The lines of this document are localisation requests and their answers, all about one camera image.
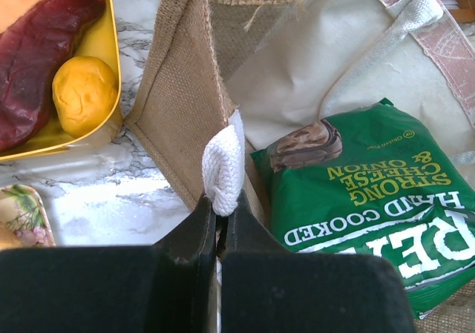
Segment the yellow tray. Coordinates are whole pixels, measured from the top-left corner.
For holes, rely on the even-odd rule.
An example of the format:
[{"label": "yellow tray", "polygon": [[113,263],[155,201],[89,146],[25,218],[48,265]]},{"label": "yellow tray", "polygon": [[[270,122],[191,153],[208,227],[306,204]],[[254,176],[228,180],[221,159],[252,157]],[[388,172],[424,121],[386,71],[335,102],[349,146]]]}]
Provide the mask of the yellow tray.
[{"label": "yellow tray", "polygon": [[74,139],[62,130],[58,116],[54,114],[49,123],[29,142],[13,150],[0,153],[0,162],[74,149],[98,148],[111,142],[117,135],[122,126],[122,112],[119,106],[122,77],[120,75],[119,46],[113,4],[112,0],[106,0],[106,2],[104,16],[85,34],[75,55],[95,56],[112,67],[119,83],[114,109],[98,128],[78,139]]}]

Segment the gold tray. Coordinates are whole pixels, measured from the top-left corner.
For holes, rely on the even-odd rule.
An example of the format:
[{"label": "gold tray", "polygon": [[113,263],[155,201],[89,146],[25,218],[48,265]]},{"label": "gold tray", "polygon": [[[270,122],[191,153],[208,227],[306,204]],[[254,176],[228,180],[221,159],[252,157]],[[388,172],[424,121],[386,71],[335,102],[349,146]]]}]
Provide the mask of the gold tray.
[{"label": "gold tray", "polygon": [[55,246],[42,199],[31,187],[12,185],[0,188],[0,222],[27,248]]},{"label": "gold tray", "polygon": [[122,77],[112,0],[106,0],[106,4],[104,16],[85,34],[75,55],[95,56],[112,67],[119,85],[114,109],[98,128],[78,139],[74,139],[62,130],[58,116],[55,113],[49,123],[29,142],[13,150],[0,153],[0,162],[75,149],[98,148],[111,142],[117,135],[122,127],[122,112],[119,106]]}]

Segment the green crisp packet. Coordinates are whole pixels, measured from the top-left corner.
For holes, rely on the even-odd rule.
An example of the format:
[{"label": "green crisp packet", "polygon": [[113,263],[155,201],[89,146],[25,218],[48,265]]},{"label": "green crisp packet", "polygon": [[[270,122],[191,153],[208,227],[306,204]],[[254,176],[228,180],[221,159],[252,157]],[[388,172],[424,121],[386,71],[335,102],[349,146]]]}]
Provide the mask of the green crisp packet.
[{"label": "green crisp packet", "polygon": [[428,129],[386,99],[252,157],[270,230],[290,251],[389,260],[421,319],[475,277],[475,193]]}]

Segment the burlap tote bag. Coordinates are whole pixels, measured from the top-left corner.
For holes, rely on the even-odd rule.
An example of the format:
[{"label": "burlap tote bag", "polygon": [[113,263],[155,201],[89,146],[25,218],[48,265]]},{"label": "burlap tote bag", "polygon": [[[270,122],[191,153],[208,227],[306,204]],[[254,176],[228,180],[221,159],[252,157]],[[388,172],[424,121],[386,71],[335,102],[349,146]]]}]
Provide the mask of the burlap tote bag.
[{"label": "burlap tote bag", "polygon": [[[474,49],[439,0],[162,0],[127,124],[190,208],[204,189],[228,215],[244,187],[266,225],[247,154],[384,97],[474,187],[474,74]],[[473,332],[474,295],[470,283],[419,330]]]}]

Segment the pink bag strap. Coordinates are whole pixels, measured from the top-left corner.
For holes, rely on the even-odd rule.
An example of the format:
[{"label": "pink bag strap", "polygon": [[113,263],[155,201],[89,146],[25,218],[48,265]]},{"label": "pink bag strap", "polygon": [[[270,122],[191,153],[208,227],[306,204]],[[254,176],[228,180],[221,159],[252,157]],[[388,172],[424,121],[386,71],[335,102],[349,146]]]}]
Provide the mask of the pink bag strap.
[{"label": "pink bag strap", "polygon": [[[379,0],[390,8],[401,0]],[[444,8],[444,16],[430,27],[411,33],[447,79],[448,85],[475,128],[475,50]]]}]

